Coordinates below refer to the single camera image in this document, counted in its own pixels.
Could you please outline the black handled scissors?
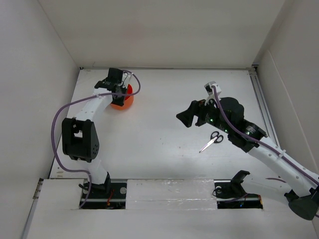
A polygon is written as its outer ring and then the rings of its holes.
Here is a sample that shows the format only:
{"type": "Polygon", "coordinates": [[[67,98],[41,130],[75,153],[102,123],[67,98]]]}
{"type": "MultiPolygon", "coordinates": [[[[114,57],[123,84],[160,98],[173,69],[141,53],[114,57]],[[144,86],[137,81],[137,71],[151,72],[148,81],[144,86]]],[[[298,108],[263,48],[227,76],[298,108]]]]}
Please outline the black handled scissors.
{"type": "Polygon", "coordinates": [[[210,141],[199,151],[199,153],[205,151],[210,145],[221,143],[224,140],[224,136],[221,135],[218,131],[214,131],[210,135],[210,141]]]}

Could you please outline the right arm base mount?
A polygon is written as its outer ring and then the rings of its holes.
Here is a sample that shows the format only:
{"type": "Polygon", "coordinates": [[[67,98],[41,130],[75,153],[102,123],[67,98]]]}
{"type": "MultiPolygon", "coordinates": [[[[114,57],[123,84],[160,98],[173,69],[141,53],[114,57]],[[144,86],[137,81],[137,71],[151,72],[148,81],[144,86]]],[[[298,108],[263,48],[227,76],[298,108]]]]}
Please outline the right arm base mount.
{"type": "Polygon", "coordinates": [[[248,175],[250,172],[240,170],[231,179],[214,180],[212,196],[218,209],[263,209],[260,195],[248,194],[242,187],[248,175]]]}

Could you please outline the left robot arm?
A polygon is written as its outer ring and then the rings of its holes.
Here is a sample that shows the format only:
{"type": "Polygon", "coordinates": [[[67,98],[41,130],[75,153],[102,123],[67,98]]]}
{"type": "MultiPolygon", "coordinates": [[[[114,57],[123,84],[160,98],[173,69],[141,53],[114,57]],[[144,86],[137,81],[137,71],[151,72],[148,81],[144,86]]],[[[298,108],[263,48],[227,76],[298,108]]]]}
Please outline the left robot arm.
{"type": "Polygon", "coordinates": [[[128,92],[131,74],[117,68],[110,68],[108,76],[94,86],[95,98],[88,100],[82,110],[62,122],[62,151],[77,161],[92,179],[91,190],[99,197],[111,193],[110,175],[98,157],[100,144],[95,127],[99,115],[110,104],[123,106],[128,92]]]}

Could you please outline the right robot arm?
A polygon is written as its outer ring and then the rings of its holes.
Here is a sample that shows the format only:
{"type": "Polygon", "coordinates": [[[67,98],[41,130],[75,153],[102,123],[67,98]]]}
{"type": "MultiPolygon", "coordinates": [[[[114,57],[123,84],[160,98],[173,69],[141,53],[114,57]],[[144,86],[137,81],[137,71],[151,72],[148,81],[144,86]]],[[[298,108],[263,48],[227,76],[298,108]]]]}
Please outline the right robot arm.
{"type": "Polygon", "coordinates": [[[258,159],[277,179],[258,180],[245,170],[239,171],[229,183],[228,198],[246,194],[268,196],[287,205],[297,216],[311,221],[319,211],[319,176],[292,159],[256,124],[244,119],[244,107],[235,98],[192,101],[176,115],[186,127],[209,124],[227,134],[236,147],[258,159]]]}

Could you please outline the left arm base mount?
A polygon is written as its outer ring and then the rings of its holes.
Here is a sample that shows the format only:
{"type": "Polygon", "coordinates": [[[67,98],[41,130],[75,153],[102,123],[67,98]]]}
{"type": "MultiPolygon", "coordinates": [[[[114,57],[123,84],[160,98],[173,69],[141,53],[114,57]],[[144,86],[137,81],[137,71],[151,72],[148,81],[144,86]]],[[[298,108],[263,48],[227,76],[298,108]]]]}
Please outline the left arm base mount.
{"type": "Polygon", "coordinates": [[[111,182],[109,193],[91,189],[88,199],[81,207],[87,210],[121,210],[126,208],[127,181],[111,182]]]}

